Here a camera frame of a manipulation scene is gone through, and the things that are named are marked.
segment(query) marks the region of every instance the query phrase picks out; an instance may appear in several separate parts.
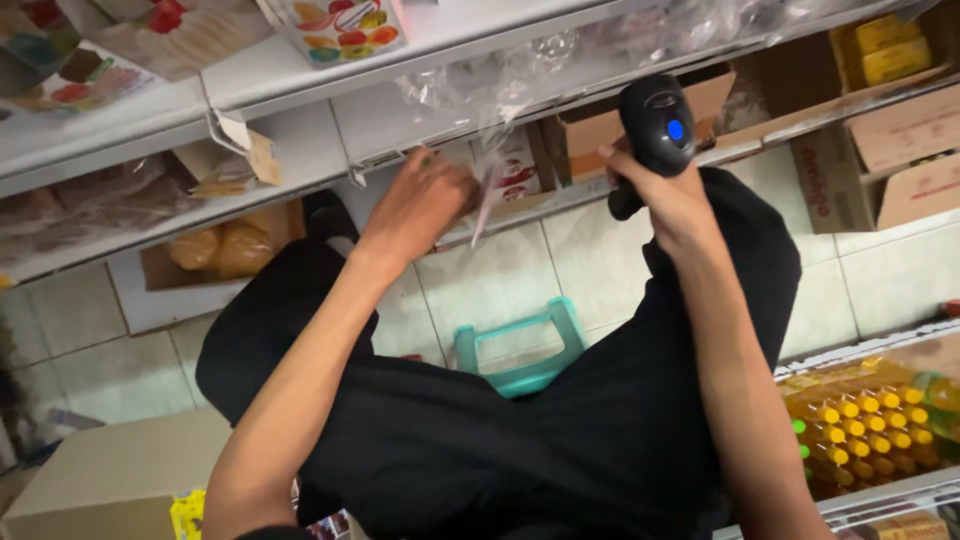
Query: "forearm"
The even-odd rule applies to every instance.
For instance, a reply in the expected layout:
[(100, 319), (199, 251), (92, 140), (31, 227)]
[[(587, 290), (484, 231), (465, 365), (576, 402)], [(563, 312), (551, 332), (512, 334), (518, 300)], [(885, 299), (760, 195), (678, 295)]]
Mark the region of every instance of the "forearm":
[(710, 433), (744, 534), (828, 534), (722, 238), (679, 258), (677, 270)]
[[(293, 521), (293, 478), (324, 429), (360, 331), (396, 277), (361, 257), (348, 260), (224, 447), (208, 485), (204, 537)], [(267, 523), (245, 523), (246, 515)]]

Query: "white tile floor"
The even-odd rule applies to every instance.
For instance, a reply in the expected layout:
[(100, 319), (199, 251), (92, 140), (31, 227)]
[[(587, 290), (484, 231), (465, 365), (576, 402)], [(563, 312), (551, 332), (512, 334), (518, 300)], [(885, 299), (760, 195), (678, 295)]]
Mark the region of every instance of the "white tile floor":
[[(789, 149), (729, 166), (784, 216), (804, 266), (783, 345), (790, 357), (918, 321), (960, 297), (960, 210), (883, 233), (815, 235)], [(646, 212), (613, 221), (604, 203), (544, 219), (411, 265), (378, 307), (373, 337), (383, 355), (419, 354), (455, 365), (453, 332), (500, 325), (543, 309), (556, 296), (577, 307), (596, 342), (628, 319), (649, 271), (640, 245)], [(98, 264), (0, 294), (0, 356), (28, 396), (44, 438), (51, 407), (106, 422), (169, 414), (206, 401), (193, 372), (215, 314), (129, 337)], [(532, 328), (497, 340), (487, 369), (550, 354), (556, 334)]]

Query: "person's left hand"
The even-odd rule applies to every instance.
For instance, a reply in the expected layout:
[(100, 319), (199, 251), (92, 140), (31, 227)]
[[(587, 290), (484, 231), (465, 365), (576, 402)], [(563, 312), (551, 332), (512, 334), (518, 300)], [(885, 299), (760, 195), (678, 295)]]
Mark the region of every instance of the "person's left hand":
[(351, 255), (375, 258), (398, 276), (473, 208), (478, 192), (466, 165), (420, 147), (373, 209)]

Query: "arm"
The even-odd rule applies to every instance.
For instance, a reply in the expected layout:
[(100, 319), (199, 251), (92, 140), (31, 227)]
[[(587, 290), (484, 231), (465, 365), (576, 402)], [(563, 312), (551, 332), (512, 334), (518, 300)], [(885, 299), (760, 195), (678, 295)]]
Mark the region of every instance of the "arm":
[(290, 488), (324, 429), (357, 336), (387, 287), (429, 250), (475, 189), (469, 171), (425, 149), (407, 161), (330, 293), (220, 454), (207, 486), (205, 540), (297, 524)]
[(745, 538), (833, 538), (810, 498), (786, 407), (696, 167), (671, 179), (601, 148), (650, 207), (677, 268), (710, 433)]

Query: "black shoe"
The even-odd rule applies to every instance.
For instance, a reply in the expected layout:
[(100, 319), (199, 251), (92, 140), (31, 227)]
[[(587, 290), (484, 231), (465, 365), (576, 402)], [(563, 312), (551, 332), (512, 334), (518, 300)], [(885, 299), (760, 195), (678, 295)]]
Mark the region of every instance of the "black shoe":
[(303, 197), (303, 224), (306, 226), (306, 235), (321, 242), (333, 236), (344, 236), (354, 244), (360, 239), (347, 207), (330, 189)]

